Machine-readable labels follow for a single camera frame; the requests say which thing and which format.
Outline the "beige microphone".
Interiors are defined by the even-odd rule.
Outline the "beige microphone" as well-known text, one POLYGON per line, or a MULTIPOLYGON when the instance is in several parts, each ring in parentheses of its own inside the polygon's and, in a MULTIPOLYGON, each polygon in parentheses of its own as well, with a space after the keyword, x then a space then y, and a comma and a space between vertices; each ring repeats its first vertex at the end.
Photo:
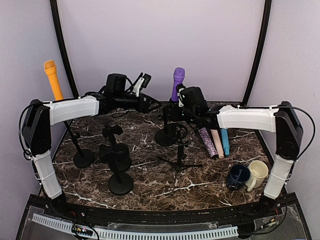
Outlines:
POLYGON ((218 153, 218 158, 219 159, 223 159, 224 158, 224 149, 220 140, 220 136, 219 133, 216 129, 211 129, 210 130, 212 138, 213 138, 213 142, 216 148, 216 151, 218 153))

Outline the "purple microphone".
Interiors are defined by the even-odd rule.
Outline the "purple microphone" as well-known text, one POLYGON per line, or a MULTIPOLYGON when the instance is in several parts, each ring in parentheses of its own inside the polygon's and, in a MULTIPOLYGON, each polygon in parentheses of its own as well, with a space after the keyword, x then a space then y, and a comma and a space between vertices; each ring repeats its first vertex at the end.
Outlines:
POLYGON ((176 67, 173 73, 173 87, 172 87, 172 93, 171 93, 171 101, 172 102, 178 102, 178 92, 177 92, 177 86, 179 84, 182 84, 185 79, 185 69, 182 67, 176 67))

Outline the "black stand of blue microphone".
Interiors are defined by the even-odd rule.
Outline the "black stand of blue microphone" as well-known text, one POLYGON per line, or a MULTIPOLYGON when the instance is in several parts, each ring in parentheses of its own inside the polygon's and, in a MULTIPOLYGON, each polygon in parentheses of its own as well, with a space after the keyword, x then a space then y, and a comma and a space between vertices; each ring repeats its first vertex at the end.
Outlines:
POLYGON ((125 172, 119 172, 115 160, 110 161, 113 175, 108 180, 108 188, 111 193, 117 196, 128 194, 134 187, 133 178, 125 172))

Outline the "black tripod shock-mount stand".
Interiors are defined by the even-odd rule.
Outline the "black tripod shock-mount stand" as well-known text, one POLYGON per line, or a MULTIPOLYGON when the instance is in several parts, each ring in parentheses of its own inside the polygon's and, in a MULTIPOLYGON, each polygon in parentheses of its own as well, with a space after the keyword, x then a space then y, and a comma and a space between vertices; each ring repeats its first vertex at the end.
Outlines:
POLYGON ((177 144, 177 157, 176 161, 170 161, 158 156, 158 160, 161 162, 168 163, 174 169, 175 175, 189 168, 202 168, 202 164, 186 164, 183 160, 187 157, 185 153, 185 148, 189 146, 188 141, 184 141, 185 137, 188 135, 188 129, 181 123, 174 122, 176 124, 176 143, 177 144))

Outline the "orange microphone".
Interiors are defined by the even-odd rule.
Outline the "orange microphone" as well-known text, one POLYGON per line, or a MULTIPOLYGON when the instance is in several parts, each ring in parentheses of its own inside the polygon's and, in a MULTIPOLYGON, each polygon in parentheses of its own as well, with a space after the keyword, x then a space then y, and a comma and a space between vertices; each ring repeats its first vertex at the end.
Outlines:
POLYGON ((47 75, 47 78, 49 80, 50 86, 52 93, 54 95, 54 98, 56 101, 60 101, 64 99, 60 83, 58 80, 58 75, 57 75, 57 66, 55 64, 54 60, 48 60, 44 62, 44 72, 47 75))

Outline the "black stand of orange microphone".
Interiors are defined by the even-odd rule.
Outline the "black stand of orange microphone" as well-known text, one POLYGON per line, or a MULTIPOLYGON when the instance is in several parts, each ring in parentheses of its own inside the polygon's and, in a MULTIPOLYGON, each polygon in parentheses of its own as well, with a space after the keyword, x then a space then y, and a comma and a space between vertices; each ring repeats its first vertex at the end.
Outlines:
POLYGON ((84 169, 89 166, 95 161, 95 154, 93 153, 92 150, 87 149, 87 148, 81 148, 79 146, 77 137, 72 133, 70 126, 67 121, 63 122, 70 137, 71 141, 74 144, 77 152, 73 156, 73 163, 77 168, 84 169))

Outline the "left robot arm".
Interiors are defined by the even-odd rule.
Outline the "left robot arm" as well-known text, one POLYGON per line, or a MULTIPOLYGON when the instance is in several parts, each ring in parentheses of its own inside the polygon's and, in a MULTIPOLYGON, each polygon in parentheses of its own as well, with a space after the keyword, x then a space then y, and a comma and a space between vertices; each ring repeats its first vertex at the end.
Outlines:
POLYGON ((51 159, 51 127, 82 117, 106 115, 117 109, 135 110, 147 114, 161 107, 161 102, 144 94, 151 80, 147 73, 141 73, 138 80, 126 88, 129 78, 120 73, 111 73, 100 91, 87 92, 85 95, 42 102, 34 99, 22 111, 18 123, 18 136, 23 155, 33 162, 37 180, 44 192, 53 200, 51 210, 60 218, 67 218, 70 206, 62 199, 63 190, 58 182, 51 159))

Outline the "glitter silver-head microphone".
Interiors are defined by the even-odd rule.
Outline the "glitter silver-head microphone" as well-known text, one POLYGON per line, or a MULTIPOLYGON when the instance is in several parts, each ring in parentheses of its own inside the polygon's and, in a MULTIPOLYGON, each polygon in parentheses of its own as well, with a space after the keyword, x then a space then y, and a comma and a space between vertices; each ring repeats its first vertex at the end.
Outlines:
POLYGON ((201 128, 198 130, 199 135, 205 145, 205 148, 210 156, 210 158, 216 158, 218 156, 218 152, 216 150, 216 147, 211 139, 211 137, 209 136, 209 133, 207 131, 207 129, 205 127, 201 128))

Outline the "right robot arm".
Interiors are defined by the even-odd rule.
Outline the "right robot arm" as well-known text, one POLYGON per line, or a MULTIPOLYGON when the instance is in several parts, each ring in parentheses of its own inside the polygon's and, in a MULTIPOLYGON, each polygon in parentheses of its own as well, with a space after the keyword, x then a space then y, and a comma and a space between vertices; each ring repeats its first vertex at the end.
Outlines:
POLYGON ((176 89, 177 101, 163 108, 163 121, 194 124, 198 129, 251 129, 276 134, 275 160, 263 195, 255 205, 255 213, 266 217, 275 208, 275 200, 290 180, 294 166, 304 153, 301 150, 303 127, 296 114, 297 107, 288 101, 271 106, 217 105, 208 107, 199 87, 176 89))

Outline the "black stand of purple microphone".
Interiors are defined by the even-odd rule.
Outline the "black stand of purple microphone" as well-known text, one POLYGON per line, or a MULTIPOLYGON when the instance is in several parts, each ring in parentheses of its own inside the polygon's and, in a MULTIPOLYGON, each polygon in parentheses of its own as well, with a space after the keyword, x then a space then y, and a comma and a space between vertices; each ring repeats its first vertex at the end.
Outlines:
POLYGON ((175 123, 169 123, 173 107, 174 104, 171 102, 163 107, 161 116, 163 128, 154 136, 155 142, 164 147, 172 146, 177 142, 177 126, 175 123))

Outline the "blue microphone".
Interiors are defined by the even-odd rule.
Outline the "blue microphone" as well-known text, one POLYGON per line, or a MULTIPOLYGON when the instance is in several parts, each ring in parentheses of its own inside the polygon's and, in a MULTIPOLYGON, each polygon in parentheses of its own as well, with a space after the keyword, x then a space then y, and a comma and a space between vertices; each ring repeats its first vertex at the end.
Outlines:
POLYGON ((222 146, 223 146, 223 151, 225 156, 230 155, 230 143, 229 143, 229 136, 228 136, 228 130, 221 128, 221 139, 222 139, 222 146))

